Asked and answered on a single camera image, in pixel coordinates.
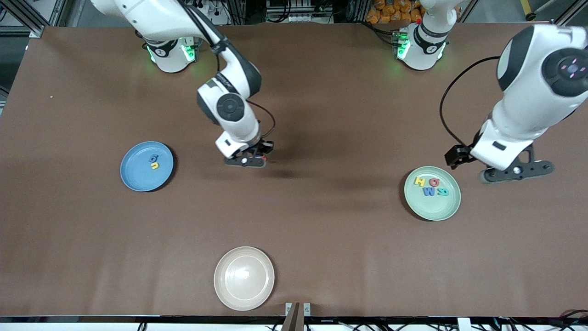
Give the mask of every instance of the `gray floor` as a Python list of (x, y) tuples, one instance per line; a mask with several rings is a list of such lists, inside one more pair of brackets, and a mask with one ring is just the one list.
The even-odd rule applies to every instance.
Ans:
[[(89, 0), (79, 6), (74, 16), (72, 26), (78, 27), (129, 27), (126, 21), (108, 17), (96, 10)], [(532, 9), (547, 2), (547, 0), (530, 0)], [(537, 15), (537, 21), (549, 21), (557, 18), (574, 0), (558, 0), (547, 10)], [(468, 17), (467, 22), (521, 22), (524, 13), (520, 0), (480, 0), (476, 8)], [(571, 25), (588, 26), (588, 8), (572, 20)], [(27, 38), (0, 38), (0, 85), (6, 88), (12, 86), (14, 77), (25, 53)]]

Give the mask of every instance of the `table surface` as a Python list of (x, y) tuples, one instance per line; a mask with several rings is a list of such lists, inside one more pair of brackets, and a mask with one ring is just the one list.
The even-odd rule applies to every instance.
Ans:
[[(558, 316), (588, 305), (586, 105), (536, 141), (548, 177), (487, 186), (480, 163), (451, 174), (455, 216), (408, 211), (414, 168), (448, 169), (439, 100), (521, 24), (456, 25), (445, 56), (412, 71), (361, 25), (224, 27), (259, 68), (252, 100), (278, 121), (264, 169), (227, 167), (196, 105), (210, 51), (166, 74), (128, 28), (47, 28), (32, 39), (0, 117), (3, 315)], [(446, 118), (471, 140), (502, 94), (495, 62), (463, 77)], [(256, 110), (262, 127), (268, 117)], [(177, 153), (174, 179), (136, 193), (119, 176), (135, 144)], [(216, 297), (219, 259), (255, 246), (276, 283), (260, 308)]]

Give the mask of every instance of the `blue plate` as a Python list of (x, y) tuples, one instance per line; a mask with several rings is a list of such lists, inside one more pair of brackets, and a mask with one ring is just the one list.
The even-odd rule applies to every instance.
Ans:
[(169, 179), (173, 155), (157, 141), (145, 141), (129, 150), (121, 162), (121, 179), (133, 191), (153, 191)]

